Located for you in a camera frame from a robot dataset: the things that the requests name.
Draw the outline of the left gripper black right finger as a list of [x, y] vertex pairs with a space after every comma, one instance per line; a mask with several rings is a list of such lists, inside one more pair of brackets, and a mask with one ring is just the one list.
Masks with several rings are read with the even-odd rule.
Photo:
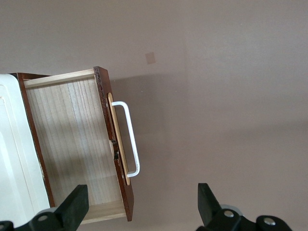
[[255, 222], [231, 208], [222, 208], [207, 183], [198, 184], [198, 211], [203, 226], [199, 231], [290, 231], [282, 219], [269, 215], [257, 217]]

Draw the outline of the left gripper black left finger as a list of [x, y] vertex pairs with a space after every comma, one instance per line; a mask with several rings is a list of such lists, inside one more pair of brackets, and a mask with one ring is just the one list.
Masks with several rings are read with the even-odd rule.
[[28, 223], [15, 227], [1, 221], [2, 231], [76, 231], [89, 210], [88, 186], [78, 185], [53, 212], [41, 212]]

